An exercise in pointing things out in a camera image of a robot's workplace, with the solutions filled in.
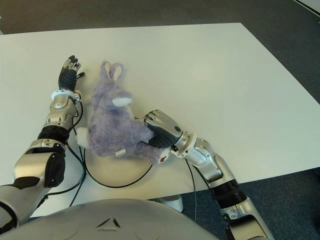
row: triangular logo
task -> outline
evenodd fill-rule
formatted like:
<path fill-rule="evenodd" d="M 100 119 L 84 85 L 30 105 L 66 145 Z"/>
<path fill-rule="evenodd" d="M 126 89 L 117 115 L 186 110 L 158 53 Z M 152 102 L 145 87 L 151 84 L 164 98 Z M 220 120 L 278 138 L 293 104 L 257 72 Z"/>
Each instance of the triangular logo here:
<path fill-rule="evenodd" d="M 96 226 L 97 231 L 117 232 L 121 226 L 115 217 L 108 217 L 106 220 Z"/>

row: white fluffy tail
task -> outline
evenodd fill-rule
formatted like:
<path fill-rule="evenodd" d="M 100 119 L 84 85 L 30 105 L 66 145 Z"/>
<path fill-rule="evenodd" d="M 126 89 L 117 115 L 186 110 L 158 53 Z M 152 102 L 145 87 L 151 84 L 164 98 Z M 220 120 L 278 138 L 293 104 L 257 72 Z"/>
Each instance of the white fluffy tail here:
<path fill-rule="evenodd" d="M 76 130 L 76 133 L 77 133 L 76 135 L 77 143 L 84 148 L 89 148 L 88 128 L 79 127 Z"/>

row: black cable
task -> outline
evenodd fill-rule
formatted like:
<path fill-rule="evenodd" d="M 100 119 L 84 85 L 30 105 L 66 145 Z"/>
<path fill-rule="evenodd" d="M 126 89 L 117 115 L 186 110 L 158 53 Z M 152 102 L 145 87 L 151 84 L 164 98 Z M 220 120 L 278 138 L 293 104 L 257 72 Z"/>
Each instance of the black cable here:
<path fill-rule="evenodd" d="M 208 181 L 205 179 L 205 177 L 202 175 L 202 173 L 200 172 L 200 170 L 193 166 L 195 168 L 195 170 L 198 172 L 198 174 L 200 175 L 200 177 L 202 178 L 202 180 L 204 181 L 205 185 L 208 187 L 209 191 L 211 192 L 211 195 L 212 195 L 212 198 L 215 200 L 216 199 L 216 196 L 215 196 L 215 193 L 214 191 L 212 190 L 212 188 L 209 186 L 209 183 Z"/>
<path fill-rule="evenodd" d="M 197 195 L 196 195 L 196 184 L 195 184 L 195 179 L 194 179 L 194 174 L 191 171 L 190 165 L 188 160 L 185 158 L 185 162 L 189 168 L 191 177 L 192 177 L 192 184 L 193 184 L 193 192 L 194 192 L 194 221 L 196 222 L 197 219 Z"/>
<path fill-rule="evenodd" d="M 79 119 L 73 125 L 73 129 L 75 129 L 75 126 L 77 126 L 77 124 L 80 122 L 80 120 L 82 119 L 82 116 L 84 114 L 84 106 L 83 106 L 82 102 L 80 102 L 80 107 L 81 107 L 81 114 L 80 114 Z"/>
<path fill-rule="evenodd" d="M 88 172 L 88 174 L 90 175 L 90 177 L 98 184 L 102 185 L 102 186 L 105 186 L 107 188 L 112 188 L 112 189 L 120 189 L 120 188 L 125 188 L 125 187 L 128 187 L 132 184 L 135 184 L 136 182 L 140 181 L 145 175 L 147 175 L 147 173 L 150 171 L 150 169 L 152 168 L 152 164 L 151 166 L 148 168 L 148 170 L 141 176 L 139 177 L 137 180 L 133 181 L 133 182 L 130 182 L 128 184 L 125 184 L 125 185 L 120 185 L 120 186 L 111 186 L 111 185 L 106 185 L 106 184 L 103 184 L 101 182 L 99 182 L 97 179 L 95 179 L 94 176 L 92 176 L 92 174 L 89 172 L 89 169 L 87 167 L 87 164 L 86 164 L 86 149 L 84 149 L 84 152 L 83 152 L 83 161 L 84 161 L 84 166 L 85 166 L 85 169 L 86 171 Z"/>

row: bunny ear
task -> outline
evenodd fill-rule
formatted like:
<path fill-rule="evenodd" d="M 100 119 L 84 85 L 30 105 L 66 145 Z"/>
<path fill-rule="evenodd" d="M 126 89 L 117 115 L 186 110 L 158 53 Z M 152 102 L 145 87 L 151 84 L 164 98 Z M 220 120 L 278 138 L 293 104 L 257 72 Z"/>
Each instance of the bunny ear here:
<path fill-rule="evenodd" d="M 113 64 L 110 70 L 110 78 L 116 82 L 122 73 L 123 67 L 121 63 Z"/>
<path fill-rule="evenodd" d="M 111 64 L 108 61 L 103 61 L 100 66 L 100 77 L 110 80 Z"/>

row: silver metal arm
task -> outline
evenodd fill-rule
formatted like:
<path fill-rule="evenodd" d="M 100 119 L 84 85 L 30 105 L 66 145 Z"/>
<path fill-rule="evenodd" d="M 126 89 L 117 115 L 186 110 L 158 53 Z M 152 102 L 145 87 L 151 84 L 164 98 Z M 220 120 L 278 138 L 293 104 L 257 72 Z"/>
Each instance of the silver metal arm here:
<path fill-rule="evenodd" d="M 0 234 L 26 223 L 48 191 L 64 179 L 65 144 L 81 95 L 61 86 L 75 86 L 76 71 L 67 69 L 75 60 L 71 56 L 66 61 L 69 65 L 63 65 L 63 74 L 69 75 L 60 75 L 60 90 L 52 93 L 50 113 L 41 133 L 15 164 L 13 184 L 0 186 Z"/>
<path fill-rule="evenodd" d="M 174 140 L 177 138 L 176 129 L 181 130 L 174 120 L 160 110 L 151 111 L 144 121 L 156 135 L 159 134 L 164 139 Z M 274 239 L 253 202 L 239 187 L 226 162 L 213 151 L 206 140 L 197 138 L 195 133 L 181 130 L 180 137 L 172 142 L 171 153 L 180 159 L 187 159 L 206 181 L 220 206 L 221 214 L 228 222 L 226 233 L 229 239 Z"/>

